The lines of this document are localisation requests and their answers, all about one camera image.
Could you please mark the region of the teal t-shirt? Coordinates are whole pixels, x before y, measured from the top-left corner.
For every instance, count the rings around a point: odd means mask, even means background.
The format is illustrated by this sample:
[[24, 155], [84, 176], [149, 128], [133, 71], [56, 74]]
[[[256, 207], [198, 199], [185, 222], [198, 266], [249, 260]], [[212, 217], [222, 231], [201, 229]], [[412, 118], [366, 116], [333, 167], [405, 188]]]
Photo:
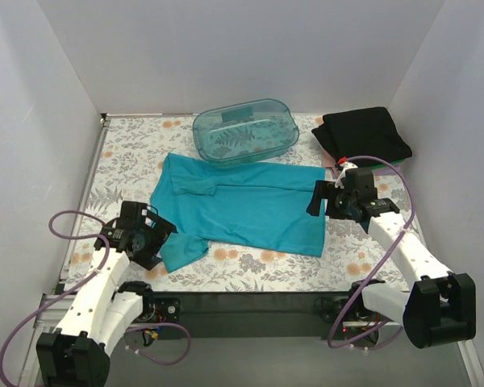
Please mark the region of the teal t-shirt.
[[177, 232], [161, 248], [168, 272], [204, 257], [210, 242], [321, 257], [325, 219], [310, 216], [321, 167], [256, 162], [217, 169], [170, 153], [150, 203]]

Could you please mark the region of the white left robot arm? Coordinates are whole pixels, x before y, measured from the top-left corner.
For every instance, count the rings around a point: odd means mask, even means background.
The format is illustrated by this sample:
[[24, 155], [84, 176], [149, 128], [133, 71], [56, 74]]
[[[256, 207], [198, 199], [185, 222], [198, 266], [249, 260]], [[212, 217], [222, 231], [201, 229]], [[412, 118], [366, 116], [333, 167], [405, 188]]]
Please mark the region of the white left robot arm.
[[87, 282], [74, 290], [64, 317], [36, 343], [46, 386], [103, 386], [111, 353], [132, 324], [142, 324], [145, 343], [152, 344], [165, 323], [176, 322], [178, 308], [156, 298], [150, 284], [122, 281], [129, 264], [151, 270], [160, 249], [176, 232], [156, 207], [124, 201], [119, 216], [101, 224]]

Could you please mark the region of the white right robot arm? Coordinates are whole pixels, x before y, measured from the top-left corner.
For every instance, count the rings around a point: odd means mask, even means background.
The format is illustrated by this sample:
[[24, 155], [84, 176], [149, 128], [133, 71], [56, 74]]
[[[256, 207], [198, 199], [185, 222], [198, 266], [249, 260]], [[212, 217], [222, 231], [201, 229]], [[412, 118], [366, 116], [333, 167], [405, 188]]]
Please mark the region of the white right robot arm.
[[455, 273], [438, 261], [419, 237], [410, 232], [412, 220], [404, 218], [389, 198], [380, 198], [373, 172], [344, 162], [335, 181], [317, 181], [307, 207], [312, 216], [351, 220], [386, 251], [383, 260], [392, 260], [409, 286], [402, 292], [368, 276], [354, 283], [348, 301], [337, 315], [328, 334], [329, 347], [338, 327], [347, 317], [378, 322], [344, 341], [352, 346], [388, 322], [397, 323], [417, 348], [473, 339], [476, 335], [476, 285], [470, 275]]

